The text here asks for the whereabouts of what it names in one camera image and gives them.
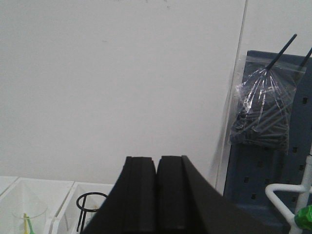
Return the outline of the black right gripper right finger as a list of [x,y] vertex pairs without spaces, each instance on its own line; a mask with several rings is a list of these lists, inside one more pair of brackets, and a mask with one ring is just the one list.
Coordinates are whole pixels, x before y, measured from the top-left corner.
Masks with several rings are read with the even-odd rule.
[[162,156],[157,185],[160,234],[273,233],[220,195],[187,156]]

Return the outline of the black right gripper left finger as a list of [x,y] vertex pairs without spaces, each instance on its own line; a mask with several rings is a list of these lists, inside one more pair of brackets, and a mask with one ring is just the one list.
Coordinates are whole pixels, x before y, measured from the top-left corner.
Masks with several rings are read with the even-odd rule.
[[150,157],[126,157],[118,180],[84,234],[154,234],[156,170]]

